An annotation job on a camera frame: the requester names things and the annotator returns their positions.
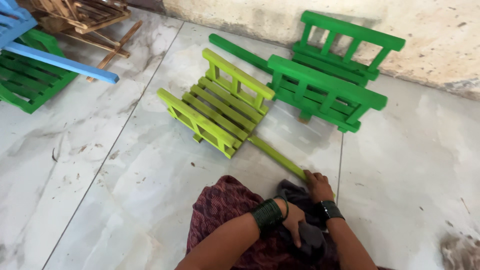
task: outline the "hand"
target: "hand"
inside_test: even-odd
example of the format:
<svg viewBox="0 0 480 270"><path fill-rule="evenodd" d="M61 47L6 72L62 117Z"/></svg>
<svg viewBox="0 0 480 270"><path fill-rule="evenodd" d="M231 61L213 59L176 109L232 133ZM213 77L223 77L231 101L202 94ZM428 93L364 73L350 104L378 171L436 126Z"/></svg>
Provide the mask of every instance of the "hand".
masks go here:
<svg viewBox="0 0 480 270"><path fill-rule="evenodd" d="M314 203L321 201L333 201L332 187L328 184L328 177L319 172L311 173L309 170L303 171L309 180L307 187L310 192L310 198Z"/></svg>
<svg viewBox="0 0 480 270"><path fill-rule="evenodd" d="M282 210L283 216L287 214L287 206L283 199L274 199L280 210ZM283 221L283 225L287 228L292 234L293 243L295 246L301 247L300 233L299 233L299 222L305 222L305 212L303 212L298 206L288 203L288 217Z"/></svg>

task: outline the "wall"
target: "wall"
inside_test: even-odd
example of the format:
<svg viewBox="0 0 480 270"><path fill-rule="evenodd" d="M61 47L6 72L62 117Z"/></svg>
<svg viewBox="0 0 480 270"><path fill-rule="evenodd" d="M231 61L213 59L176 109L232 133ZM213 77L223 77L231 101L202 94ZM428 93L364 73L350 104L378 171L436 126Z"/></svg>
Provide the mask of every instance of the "wall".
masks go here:
<svg viewBox="0 0 480 270"><path fill-rule="evenodd" d="M474 0L131 0L186 21L291 46L310 10L407 40L380 66L383 74L480 100L480 3ZM320 44L322 33L312 35ZM349 40L338 40L338 53ZM379 48L362 44L353 59L369 64Z"/></svg>

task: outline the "white marble tile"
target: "white marble tile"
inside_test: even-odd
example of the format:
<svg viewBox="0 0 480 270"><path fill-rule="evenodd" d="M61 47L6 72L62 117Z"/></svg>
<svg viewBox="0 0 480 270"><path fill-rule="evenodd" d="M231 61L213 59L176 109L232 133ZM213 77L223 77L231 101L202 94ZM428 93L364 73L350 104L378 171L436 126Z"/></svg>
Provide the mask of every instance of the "white marble tile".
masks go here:
<svg viewBox="0 0 480 270"><path fill-rule="evenodd" d="M192 204L202 189L231 174L263 197L284 178L299 184L255 146L246 142L229 160L173 119L156 95L163 87L180 97L204 75L210 48L262 83L271 76L208 42L222 37L268 58L289 57L287 49L185 23L125 126L112 154L87 193L46 269L173 269L183 258ZM298 110L268 102L257 135L304 168L322 171L336 190L342 134L321 120L308 126Z"/></svg>
<svg viewBox="0 0 480 270"><path fill-rule="evenodd" d="M124 46L131 57L107 65L117 84L80 75L32 115L0 102L0 269L44 266L183 23L132 9L106 33L120 39L139 19L144 24ZM82 63L96 66L107 55L59 40Z"/></svg>
<svg viewBox="0 0 480 270"><path fill-rule="evenodd" d="M345 134L339 207L378 265L444 269L446 234L480 236L480 103L385 76L368 89L389 101Z"/></svg>

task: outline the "black bangle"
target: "black bangle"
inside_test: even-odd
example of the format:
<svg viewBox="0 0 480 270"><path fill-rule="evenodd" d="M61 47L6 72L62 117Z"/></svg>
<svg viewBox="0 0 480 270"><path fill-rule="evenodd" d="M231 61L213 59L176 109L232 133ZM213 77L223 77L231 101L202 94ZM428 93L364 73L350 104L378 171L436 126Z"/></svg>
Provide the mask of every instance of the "black bangle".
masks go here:
<svg viewBox="0 0 480 270"><path fill-rule="evenodd" d="M317 215L319 215L324 221L331 218L345 219L333 201L321 201L314 205L314 209Z"/></svg>
<svg viewBox="0 0 480 270"><path fill-rule="evenodd" d="M257 222L260 234L277 227L283 221L282 211L273 199L268 199L257 205L250 213Z"/></svg>
<svg viewBox="0 0 480 270"><path fill-rule="evenodd" d="M285 214L285 217L283 218L283 221L287 220L287 218L288 218L288 201L287 201L287 199L283 198L283 197L280 196L280 195L277 195L277 196L275 196L275 197L273 197L273 198L274 198L274 199L280 198L280 199L282 199L282 200L285 201L285 204L287 205L287 213Z"/></svg>

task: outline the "person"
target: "person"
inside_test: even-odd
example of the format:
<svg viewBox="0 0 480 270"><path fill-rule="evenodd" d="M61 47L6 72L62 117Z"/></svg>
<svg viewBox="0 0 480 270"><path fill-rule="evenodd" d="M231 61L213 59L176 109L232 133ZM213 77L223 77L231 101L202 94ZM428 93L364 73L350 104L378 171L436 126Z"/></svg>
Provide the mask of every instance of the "person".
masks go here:
<svg viewBox="0 0 480 270"><path fill-rule="evenodd" d="M319 172L304 172L309 179L307 187L313 203L328 202L333 207L331 212L338 212L336 216L326 218L337 255L328 256L336 261L324 263L318 269L378 269L336 209L328 178ZM271 220L276 218L277 223L281 222L290 231L295 246L300 247L299 223L305 222L304 211L282 198L262 201L259 197L231 176L224 176L213 187L206 187L193 206L187 255L176 270L300 269L294 266L295 259L284 248L276 249L282 243L278 235L262 239L261 234L272 229L269 225L275 225ZM275 216L278 210L281 217ZM265 216L270 222L262 220ZM303 267L315 269L315 266Z"/></svg>

